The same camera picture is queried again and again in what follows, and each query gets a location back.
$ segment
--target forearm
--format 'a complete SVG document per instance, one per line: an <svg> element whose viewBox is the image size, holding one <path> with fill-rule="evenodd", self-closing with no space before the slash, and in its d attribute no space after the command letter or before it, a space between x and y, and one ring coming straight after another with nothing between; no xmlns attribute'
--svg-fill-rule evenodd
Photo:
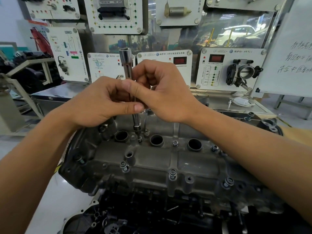
<svg viewBox="0 0 312 234"><path fill-rule="evenodd" d="M0 161L0 187L7 188L0 192L3 233L25 232L74 131L52 111Z"/></svg>
<svg viewBox="0 0 312 234"><path fill-rule="evenodd" d="M210 138L312 224L310 147L204 106L198 106L193 115L190 126Z"/></svg>

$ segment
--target white wall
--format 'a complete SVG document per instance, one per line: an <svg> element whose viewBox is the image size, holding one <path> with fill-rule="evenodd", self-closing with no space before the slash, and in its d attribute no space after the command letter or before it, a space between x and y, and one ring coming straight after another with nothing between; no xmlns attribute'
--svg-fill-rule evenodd
<svg viewBox="0 0 312 234"><path fill-rule="evenodd" d="M18 30L16 20L24 19L17 0L1 0L0 3L0 42L16 42L18 47L26 44Z"/></svg>

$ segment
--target car wheel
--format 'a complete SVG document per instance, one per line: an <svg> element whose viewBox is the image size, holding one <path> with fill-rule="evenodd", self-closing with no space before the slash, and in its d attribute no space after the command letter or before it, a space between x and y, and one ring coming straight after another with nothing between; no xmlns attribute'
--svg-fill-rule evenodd
<svg viewBox="0 0 312 234"><path fill-rule="evenodd" d="M228 40L224 42L223 47L226 47L227 43L228 43ZM230 39L228 47L232 47L233 43L234 43L234 41L232 39Z"/></svg>

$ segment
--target fingernail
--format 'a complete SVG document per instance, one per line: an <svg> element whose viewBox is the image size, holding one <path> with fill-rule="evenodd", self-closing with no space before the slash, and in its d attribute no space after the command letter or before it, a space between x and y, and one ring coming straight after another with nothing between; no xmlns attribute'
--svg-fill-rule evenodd
<svg viewBox="0 0 312 234"><path fill-rule="evenodd" d="M144 106L142 104L135 105L135 112L142 112L144 110Z"/></svg>
<svg viewBox="0 0 312 234"><path fill-rule="evenodd" d="M123 87L124 90L129 91L130 90L130 85L131 83L128 80L123 80L121 82L121 86Z"/></svg>

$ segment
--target whiteboard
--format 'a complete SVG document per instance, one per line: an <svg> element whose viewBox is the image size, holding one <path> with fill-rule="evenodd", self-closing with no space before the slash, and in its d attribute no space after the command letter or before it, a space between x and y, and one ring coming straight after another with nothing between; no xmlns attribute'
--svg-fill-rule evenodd
<svg viewBox="0 0 312 234"><path fill-rule="evenodd" d="M295 0L272 42L254 90L312 97L312 0Z"/></svg>

